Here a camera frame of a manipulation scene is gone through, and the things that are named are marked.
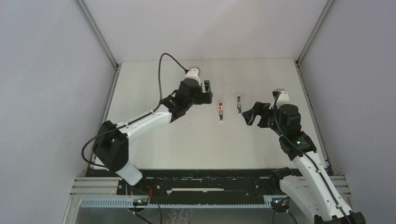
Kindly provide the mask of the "white mini stapler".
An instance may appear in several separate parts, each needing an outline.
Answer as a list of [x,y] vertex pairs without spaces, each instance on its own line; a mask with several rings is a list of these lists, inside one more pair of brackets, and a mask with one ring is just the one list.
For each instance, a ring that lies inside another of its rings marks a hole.
[[238,114],[242,114],[241,95],[237,96],[237,110],[238,110]]

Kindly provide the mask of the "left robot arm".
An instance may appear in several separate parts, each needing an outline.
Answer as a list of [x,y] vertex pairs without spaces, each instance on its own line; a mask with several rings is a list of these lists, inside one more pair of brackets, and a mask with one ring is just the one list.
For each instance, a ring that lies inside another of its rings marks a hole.
[[212,98],[210,81],[201,84],[196,79],[185,78],[179,88],[160,100],[153,110],[118,124],[104,122],[94,139],[93,152],[107,170],[125,180],[128,189],[139,195],[145,191],[146,182],[129,158],[130,144],[184,116],[193,105],[211,104]]

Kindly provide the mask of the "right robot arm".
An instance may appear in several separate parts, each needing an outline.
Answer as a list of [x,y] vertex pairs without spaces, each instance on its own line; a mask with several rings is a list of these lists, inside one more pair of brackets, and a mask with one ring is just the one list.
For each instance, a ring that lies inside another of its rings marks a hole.
[[248,126],[256,116],[260,128],[270,128],[279,136],[281,149],[296,165],[308,187],[302,186],[290,168],[272,171],[270,189],[275,194],[285,193],[312,224],[364,224],[361,212],[354,212],[337,191],[313,141],[301,130],[298,107],[291,104],[271,107],[269,103],[256,102],[252,109],[242,113]]

